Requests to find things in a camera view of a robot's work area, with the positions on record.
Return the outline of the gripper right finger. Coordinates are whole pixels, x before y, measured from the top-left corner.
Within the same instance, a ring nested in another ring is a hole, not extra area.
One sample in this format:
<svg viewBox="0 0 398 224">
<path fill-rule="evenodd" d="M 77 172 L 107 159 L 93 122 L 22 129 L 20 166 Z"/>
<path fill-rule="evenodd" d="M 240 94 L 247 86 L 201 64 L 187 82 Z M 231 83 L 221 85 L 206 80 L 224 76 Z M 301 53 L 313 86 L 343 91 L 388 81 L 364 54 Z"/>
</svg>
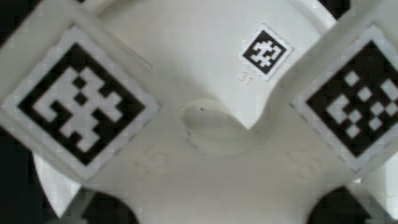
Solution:
<svg viewBox="0 0 398 224">
<path fill-rule="evenodd" d="M 343 186 L 320 198 L 306 224 L 398 224 L 363 187 Z"/>
</svg>

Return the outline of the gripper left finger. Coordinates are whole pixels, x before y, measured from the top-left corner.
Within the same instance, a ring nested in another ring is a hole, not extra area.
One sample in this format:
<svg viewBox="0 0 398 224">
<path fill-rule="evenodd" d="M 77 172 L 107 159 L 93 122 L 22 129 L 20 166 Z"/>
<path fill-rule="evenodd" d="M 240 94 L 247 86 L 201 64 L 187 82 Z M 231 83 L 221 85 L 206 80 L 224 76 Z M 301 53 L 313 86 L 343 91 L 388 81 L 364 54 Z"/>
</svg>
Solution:
<svg viewBox="0 0 398 224">
<path fill-rule="evenodd" d="M 107 193 L 82 188 L 59 219 L 62 224 L 139 224 L 125 202 Z"/>
</svg>

